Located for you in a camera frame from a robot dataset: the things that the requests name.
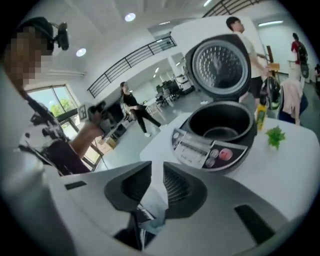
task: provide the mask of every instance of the hand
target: hand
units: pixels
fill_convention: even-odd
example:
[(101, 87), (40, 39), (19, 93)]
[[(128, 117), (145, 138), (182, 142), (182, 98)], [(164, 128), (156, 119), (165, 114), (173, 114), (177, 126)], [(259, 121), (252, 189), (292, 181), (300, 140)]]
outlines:
[(258, 57), (262, 58), (262, 59), (267, 59), (267, 56), (266, 55), (263, 55), (263, 54), (258, 54)]
[(262, 70), (262, 74), (265, 76), (265, 77), (269, 77), (270, 76), (270, 72), (269, 72), (269, 67), (265, 67), (263, 70)]
[(93, 114), (91, 121), (85, 123), (83, 129), (87, 135), (96, 138), (104, 134), (104, 132), (98, 127), (101, 122), (101, 118), (101, 114), (96, 112)]

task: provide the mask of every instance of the rice cooker control panel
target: rice cooker control panel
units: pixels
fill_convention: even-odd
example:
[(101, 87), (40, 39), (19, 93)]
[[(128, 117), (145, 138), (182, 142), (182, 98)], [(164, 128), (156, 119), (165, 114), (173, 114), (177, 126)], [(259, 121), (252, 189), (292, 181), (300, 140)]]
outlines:
[(181, 163), (210, 172), (231, 167), (248, 150), (244, 145), (207, 139), (178, 128), (173, 130), (171, 145)]

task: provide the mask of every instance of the railing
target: railing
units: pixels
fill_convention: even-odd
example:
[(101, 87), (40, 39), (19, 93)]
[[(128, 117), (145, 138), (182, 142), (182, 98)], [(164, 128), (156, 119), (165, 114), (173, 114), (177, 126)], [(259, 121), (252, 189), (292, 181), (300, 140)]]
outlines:
[(152, 43), (149, 43), (129, 55), (119, 60), (116, 64), (104, 72), (88, 89), (91, 95), (95, 98), (103, 89), (110, 85), (115, 79), (121, 76), (124, 72), (131, 69), (133, 66), (144, 61), (145, 59), (177, 46), (171, 36), (164, 37)]
[(259, 4), (265, 0), (221, 0), (212, 7), (204, 16), (232, 15), (243, 8)]

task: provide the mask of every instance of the camera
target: camera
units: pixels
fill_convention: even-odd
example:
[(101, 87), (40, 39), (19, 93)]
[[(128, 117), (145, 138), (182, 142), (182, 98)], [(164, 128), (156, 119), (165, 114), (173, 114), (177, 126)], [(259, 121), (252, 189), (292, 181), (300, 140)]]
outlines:
[(58, 47), (63, 50), (66, 51), (69, 49), (69, 38), (68, 38), (68, 25), (67, 23), (63, 22), (61, 23), (59, 26), (57, 26), (58, 28), (58, 34), (55, 36), (54, 41), (57, 42)]
[(119, 102), (108, 105), (103, 100), (97, 105), (85, 103), (78, 107), (80, 122), (92, 122), (96, 113), (101, 115), (101, 120), (97, 126), (103, 131), (102, 138), (111, 134), (125, 117)]

